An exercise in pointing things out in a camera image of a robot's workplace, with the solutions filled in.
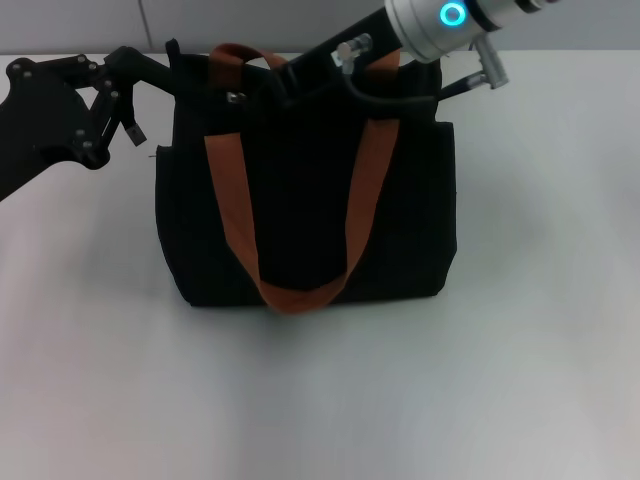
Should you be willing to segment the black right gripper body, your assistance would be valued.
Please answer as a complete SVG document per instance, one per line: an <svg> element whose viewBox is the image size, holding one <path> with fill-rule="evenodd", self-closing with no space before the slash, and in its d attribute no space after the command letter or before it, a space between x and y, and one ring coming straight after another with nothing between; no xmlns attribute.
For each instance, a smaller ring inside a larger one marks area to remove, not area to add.
<svg viewBox="0 0 640 480"><path fill-rule="evenodd" d="M273 95L280 106L311 100L342 84L333 54L343 43L360 48L360 69L400 48L384 7L273 71Z"/></svg>

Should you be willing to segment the black food bag orange handles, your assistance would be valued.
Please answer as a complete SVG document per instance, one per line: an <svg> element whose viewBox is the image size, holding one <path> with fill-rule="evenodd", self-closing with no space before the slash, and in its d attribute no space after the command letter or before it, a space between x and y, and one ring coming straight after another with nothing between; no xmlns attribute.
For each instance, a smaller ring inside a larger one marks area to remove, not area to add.
<svg viewBox="0 0 640 480"><path fill-rule="evenodd" d="M422 95L419 106L363 104L339 86L278 111L266 86L282 57L237 44L184 54L176 42L167 54L174 74L218 95L211 114L177 101L172 142L156 152L158 236L189 304L302 313L442 290L456 173L454 128L432 100L438 64L393 52L354 81L392 101Z"/></svg>

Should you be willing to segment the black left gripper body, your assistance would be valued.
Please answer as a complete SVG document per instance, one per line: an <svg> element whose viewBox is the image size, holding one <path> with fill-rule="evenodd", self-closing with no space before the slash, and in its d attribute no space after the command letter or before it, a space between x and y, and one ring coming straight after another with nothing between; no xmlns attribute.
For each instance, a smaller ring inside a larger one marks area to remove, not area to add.
<svg viewBox="0 0 640 480"><path fill-rule="evenodd" d="M96 90L74 88L77 56L19 58L7 67L9 93L0 102L0 201L57 163L98 170L109 162L108 151L83 153L79 146L79 133L93 131L81 95L91 103Z"/></svg>

